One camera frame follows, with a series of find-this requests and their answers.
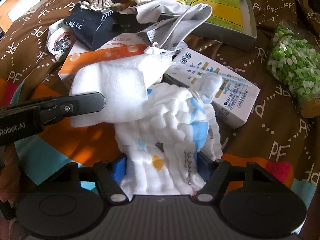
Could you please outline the plain white cloth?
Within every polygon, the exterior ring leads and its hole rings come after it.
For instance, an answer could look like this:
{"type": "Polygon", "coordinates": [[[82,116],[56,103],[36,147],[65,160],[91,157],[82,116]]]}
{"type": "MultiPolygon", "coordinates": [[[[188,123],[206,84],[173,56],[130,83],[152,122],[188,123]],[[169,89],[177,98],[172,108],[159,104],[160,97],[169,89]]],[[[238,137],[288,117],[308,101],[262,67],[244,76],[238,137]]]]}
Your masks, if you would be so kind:
{"type": "Polygon", "coordinates": [[[99,92],[105,98],[105,107],[96,113],[72,117],[71,126],[117,124],[144,118],[147,90],[170,67],[172,56],[172,51],[148,47],[140,55],[81,68],[75,75],[70,95],[99,92]]]}

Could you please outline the orange white product box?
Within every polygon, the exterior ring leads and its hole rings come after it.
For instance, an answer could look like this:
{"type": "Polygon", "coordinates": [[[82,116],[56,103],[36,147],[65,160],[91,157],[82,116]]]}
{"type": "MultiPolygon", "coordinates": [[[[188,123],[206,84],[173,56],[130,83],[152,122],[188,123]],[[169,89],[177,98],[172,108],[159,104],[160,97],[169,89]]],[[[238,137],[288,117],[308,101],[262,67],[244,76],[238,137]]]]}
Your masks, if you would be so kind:
{"type": "Polygon", "coordinates": [[[140,55],[147,48],[136,34],[120,34],[94,51],[87,50],[76,41],[65,59],[59,77],[67,89],[71,88],[76,73],[84,66],[101,62],[140,55]]]}

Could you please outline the white muslin cloth blue print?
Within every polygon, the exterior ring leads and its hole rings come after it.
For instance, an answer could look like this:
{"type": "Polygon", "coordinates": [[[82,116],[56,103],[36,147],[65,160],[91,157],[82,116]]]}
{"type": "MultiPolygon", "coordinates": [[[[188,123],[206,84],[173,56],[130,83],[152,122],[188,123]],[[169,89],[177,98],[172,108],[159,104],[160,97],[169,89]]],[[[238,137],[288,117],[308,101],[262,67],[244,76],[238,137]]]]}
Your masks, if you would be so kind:
{"type": "Polygon", "coordinates": [[[196,156],[223,155],[212,100],[222,85],[219,74],[206,74],[189,88],[167,83],[148,90],[142,119],[115,125],[116,140],[127,156],[120,187],[135,195],[194,195],[205,182],[196,156]]]}

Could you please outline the white sock dark print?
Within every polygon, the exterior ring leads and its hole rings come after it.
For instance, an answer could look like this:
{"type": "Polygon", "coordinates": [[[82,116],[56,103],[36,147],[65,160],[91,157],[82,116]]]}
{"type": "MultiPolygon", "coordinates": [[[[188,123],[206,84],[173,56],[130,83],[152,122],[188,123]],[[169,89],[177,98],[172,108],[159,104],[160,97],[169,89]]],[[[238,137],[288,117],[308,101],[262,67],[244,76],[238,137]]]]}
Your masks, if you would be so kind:
{"type": "Polygon", "coordinates": [[[71,28],[60,19],[49,26],[47,49],[55,57],[56,62],[62,62],[68,56],[76,38],[71,28]]]}

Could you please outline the framed colourful cartoon painting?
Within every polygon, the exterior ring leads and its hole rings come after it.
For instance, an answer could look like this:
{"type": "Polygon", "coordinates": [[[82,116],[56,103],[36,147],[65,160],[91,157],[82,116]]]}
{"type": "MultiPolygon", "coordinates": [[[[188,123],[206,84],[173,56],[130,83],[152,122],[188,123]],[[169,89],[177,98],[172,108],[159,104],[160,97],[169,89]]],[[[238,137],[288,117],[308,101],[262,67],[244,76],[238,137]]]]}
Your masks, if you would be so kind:
{"type": "Polygon", "coordinates": [[[212,14],[193,31],[199,37],[218,40],[248,50],[257,38],[257,29],[250,0],[184,0],[189,6],[210,5],[212,14]]]}

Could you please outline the white blue product box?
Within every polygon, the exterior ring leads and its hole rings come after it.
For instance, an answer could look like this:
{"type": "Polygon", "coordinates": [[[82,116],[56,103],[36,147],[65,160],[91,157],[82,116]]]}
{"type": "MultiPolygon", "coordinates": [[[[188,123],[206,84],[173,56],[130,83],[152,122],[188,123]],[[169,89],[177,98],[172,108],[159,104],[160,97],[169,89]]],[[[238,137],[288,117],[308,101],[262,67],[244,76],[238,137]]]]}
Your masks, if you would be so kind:
{"type": "Polygon", "coordinates": [[[216,116],[233,129],[247,122],[260,92],[256,85],[229,68],[189,48],[179,51],[166,73],[186,87],[194,85],[206,74],[220,75],[222,84],[212,104],[216,116]]]}

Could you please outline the green white filled plastic bag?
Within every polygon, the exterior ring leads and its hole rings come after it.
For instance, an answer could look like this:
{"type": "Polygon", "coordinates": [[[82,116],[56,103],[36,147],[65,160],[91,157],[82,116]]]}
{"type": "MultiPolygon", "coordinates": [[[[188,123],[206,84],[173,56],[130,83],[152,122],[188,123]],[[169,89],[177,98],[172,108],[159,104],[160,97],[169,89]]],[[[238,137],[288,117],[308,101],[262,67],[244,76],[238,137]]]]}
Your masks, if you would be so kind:
{"type": "Polygon", "coordinates": [[[308,32],[281,21],[272,38],[267,71],[289,90],[302,117],[319,116],[319,46],[308,32]]]}

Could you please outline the brown PF patterned blanket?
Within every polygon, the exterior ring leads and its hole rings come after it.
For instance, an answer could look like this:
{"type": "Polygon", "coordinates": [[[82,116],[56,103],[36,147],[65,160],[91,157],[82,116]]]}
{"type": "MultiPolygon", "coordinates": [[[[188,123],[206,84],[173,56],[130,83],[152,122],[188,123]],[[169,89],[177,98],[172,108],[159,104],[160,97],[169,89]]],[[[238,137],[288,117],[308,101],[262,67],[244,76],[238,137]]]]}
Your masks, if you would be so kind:
{"type": "MultiPolygon", "coordinates": [[[[58,77],[60,64],[45,47],[49,26],[71,14],[80,0],[49,0],[19,18],[1,40],[1,105],[67,94],[58,77]]],[[[196,36],[193,50],[227,63],[260,88],[248,122],[232,130],[220,122],[223,159],[234,166],[256,161],[304,201],[318,192],[319,118],[305,119],[295,110],[289,90],[266,70],[268,35],[258,33],[255,47],[242,52],[196,36]]],[[[111,124],[73,128],[69,120],[4,149],[1,200],[15,202],[26,187],[39,184],[68,162],[92,166],[119,154],[111,124]]]]}

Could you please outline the dark navy sock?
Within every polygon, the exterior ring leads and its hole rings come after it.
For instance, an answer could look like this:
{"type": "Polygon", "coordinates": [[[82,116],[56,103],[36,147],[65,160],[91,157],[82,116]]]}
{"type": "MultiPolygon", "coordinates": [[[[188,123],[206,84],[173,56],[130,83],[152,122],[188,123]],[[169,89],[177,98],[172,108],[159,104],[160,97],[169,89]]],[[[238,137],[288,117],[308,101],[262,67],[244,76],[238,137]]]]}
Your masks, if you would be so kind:
{"type": "Polygon", "coordinates": [[[96,11],[81,6],[80,2],[76,3],[72,13],[63,22],[88,50],[97,50],[123,33],[124,28],[116,20],[115,11],[96,11]]]}

